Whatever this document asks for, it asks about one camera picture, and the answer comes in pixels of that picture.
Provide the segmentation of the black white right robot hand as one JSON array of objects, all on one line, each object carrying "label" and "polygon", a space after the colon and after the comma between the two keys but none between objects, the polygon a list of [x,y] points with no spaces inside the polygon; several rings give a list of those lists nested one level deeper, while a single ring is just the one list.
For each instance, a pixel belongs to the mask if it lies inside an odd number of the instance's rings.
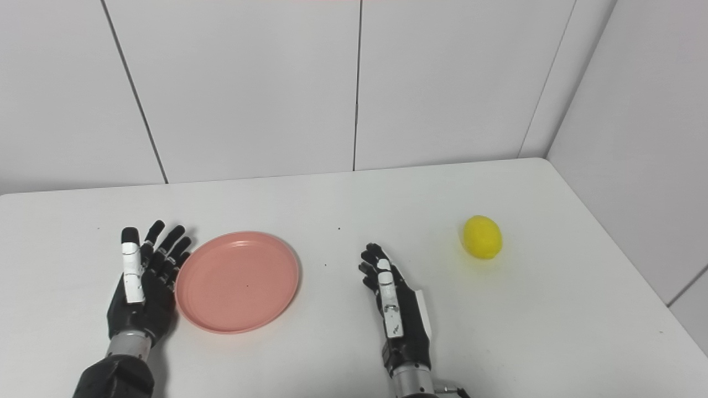
[{"label": "black white right robot hand", "polygon": [[389,273],[392,274],[393,285],[396,288],[403,335],[402,337],[394,338],[386,337],[386,342],[382,348],[382,358],[387,373],[392,376],[394,371],[402,365],[432,368],[430,338],[425,330],[417,292],[405,282],[405,278],[402,277],[396,265],[387,257],[379,244],[367,244],[365,250],[361,253],[361,258],[362,263],[358,268],[365,275],[362,283],[372,290],[381,316],[384,315],[384,305],[382,304],[382,293],[378,284],[378,277],[380,274],[386,274],[387,272],[386,270],[381,270],[378,266],[380,260],[385,259],[389,262]]}]

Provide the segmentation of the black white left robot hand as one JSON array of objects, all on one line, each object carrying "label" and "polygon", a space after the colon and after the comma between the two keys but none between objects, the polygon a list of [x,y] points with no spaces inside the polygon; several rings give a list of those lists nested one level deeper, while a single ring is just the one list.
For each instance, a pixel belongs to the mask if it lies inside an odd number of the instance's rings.
[{"label": "black white left robot hand", "polygon": [[157,220],[142,241],[136,227],[122,230],[124,257],[134,274],[122,274],[108,308],[108,336],[146,333],[156,345],[169,332],[175,314],[175,281],[190,253],[192,240],[177,225],[162,240],[166,224]]}]

